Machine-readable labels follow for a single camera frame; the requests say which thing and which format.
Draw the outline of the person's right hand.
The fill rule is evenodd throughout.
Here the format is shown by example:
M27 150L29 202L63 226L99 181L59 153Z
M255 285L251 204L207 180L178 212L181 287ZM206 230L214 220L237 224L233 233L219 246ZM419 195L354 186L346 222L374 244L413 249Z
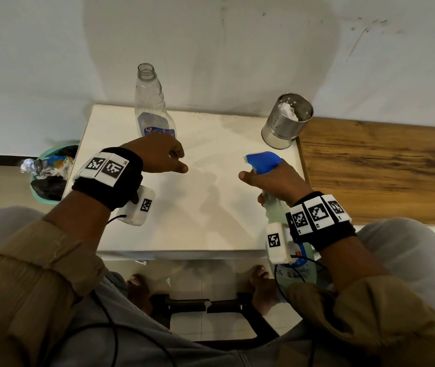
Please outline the person's right hand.
M239 179L293 207L296 202L311 194L313 190L299 173L285 160L269 173L255 174L241 171Z

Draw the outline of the person's left hand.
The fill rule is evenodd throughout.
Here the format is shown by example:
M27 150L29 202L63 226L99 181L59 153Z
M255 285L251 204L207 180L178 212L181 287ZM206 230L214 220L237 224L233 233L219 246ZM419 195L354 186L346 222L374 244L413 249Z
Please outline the person's left hand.
M182 144L168 133L154 133L121 145L137 154L143 163L142 170L147 173L164 173L167 160L184 157Z

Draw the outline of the person's right forearm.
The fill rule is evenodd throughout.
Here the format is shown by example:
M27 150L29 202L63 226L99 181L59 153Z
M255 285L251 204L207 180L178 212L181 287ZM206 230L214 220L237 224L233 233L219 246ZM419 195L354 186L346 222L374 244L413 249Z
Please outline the person's right forearm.
M311 342L282 346L281 367L435 367L435 309L397 277L358 276L336 295L299 283L285 295Z

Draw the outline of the person's left forearm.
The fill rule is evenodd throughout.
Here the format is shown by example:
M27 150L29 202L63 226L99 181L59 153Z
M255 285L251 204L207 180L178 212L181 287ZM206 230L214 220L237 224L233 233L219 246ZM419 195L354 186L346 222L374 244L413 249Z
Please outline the person's left forearm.
M111 210L73 191L0 245L0 367L35 367L101 282L96 255Z

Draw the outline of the black left wristband with markers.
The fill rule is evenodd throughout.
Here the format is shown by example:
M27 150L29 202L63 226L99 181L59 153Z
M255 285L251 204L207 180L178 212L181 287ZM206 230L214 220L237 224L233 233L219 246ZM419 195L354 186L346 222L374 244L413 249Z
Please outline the black left wristband with markers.
M142 167L142 159L129 149L104 148L90 157L76 173L72 190L114 211L124 207L136 195L142 182Z

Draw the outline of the black wristband with markers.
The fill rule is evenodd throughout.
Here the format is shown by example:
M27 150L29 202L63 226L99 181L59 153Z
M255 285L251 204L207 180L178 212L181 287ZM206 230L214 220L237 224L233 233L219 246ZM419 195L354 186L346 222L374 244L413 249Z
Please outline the black wristband with markers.
M319 191L298 200L285 216L293 241L308 243L317 252L356 236L351 217L337 199Z
M104 148L90 157L76 173L72 190L114 211L124 207L136 195L142 182L142 167L142 159L129 149Z

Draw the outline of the perforated steel utensil holder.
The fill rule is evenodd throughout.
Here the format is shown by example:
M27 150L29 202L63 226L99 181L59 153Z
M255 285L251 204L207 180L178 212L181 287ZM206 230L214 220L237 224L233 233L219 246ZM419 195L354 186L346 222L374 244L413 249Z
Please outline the perforated steel utensil holder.
M294 122L280 113L278 104L285 102L294 108L294 112L300 120L299 122ZM276 100L261 130L263 141L274 149L288 148L312 119L313 113L312 104L303 96L295 93L281 95Z

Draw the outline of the black right wristband with markers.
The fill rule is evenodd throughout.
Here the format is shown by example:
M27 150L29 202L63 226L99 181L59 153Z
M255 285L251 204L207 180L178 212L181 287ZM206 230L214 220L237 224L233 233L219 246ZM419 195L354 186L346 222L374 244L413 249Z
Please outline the black right wristband with markers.
M293 241L308 243L317 252L356 236L351 217L337 199L319 191L298 200L285 216Z

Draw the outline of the person's foot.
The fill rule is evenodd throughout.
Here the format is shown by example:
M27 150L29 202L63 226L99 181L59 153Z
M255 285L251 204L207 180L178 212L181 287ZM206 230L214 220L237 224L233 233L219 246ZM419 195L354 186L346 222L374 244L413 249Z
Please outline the person's foot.
M138 273L134 274L127 281L127 286L129 301L145 314L151 316L153 306L150 301L151 294L145 278Z
M254 267L249 284L253 294L252 305L262 316L267 315L281 302L275 280L270 278L269 272L263 265Z

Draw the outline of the black bin bag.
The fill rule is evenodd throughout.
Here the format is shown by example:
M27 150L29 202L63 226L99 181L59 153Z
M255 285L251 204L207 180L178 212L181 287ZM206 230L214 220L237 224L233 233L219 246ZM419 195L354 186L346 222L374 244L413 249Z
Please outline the black bin bag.
M38 156L48 161L48 173L30 176L31 192L35 199L45 204L61 201L78 151L79 142L51 148Z

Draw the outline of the person's left foot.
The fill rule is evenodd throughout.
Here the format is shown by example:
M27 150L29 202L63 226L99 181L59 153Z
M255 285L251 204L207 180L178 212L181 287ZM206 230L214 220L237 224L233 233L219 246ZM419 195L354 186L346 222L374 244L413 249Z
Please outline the person's left foot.
M127 281L127 286L129 301L145 314L151 316L153 306L150 301L151 294L145 278L138 273L134 274Z

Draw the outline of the crumpled foil wrapper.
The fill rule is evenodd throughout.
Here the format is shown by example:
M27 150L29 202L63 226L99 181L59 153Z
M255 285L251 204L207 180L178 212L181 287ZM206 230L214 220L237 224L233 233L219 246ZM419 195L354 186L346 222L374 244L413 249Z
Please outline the crumpled foil wrapper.
M64 155L50 155L43 159L25 159L20 164L20 172L37 179L61 177L67 180L74 164L74 158Z

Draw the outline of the green waste bin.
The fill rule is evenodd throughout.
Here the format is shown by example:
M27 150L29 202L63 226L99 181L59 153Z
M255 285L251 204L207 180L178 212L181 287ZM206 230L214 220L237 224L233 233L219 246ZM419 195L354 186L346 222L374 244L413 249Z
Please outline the green waste bin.
M65 142L56 147L44 151L38 156L39 159L50 155L68 155L75 158L80 141ZM40 203L56 205L61 201L67 181L36 182L37 178L31 176L31 192L33 197Z

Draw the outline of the person's right leg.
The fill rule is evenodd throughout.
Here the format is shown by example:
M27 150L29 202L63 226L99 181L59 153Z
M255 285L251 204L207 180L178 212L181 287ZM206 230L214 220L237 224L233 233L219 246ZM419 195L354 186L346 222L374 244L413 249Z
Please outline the person's right leg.
M370 223L357 237L387 270L435 309L435 233L409 218Z

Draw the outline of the black stool frame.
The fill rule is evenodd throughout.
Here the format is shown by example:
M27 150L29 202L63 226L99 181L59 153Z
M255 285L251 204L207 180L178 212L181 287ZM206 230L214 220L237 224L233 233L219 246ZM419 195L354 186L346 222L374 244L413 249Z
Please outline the black stool frame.
M245 318L251 329L256 334L249 339L228 340L200 340L197 344L222 351L249 350L268 344L279 337L278 333L270 326L252 305L251 293L238 292L236 298L229 300L211 301L205 298L199 299L171 299L168 294L155 294L150 298L152 305L152 318L166 328L170 328L170 322L174 314L179 313L236 313Z

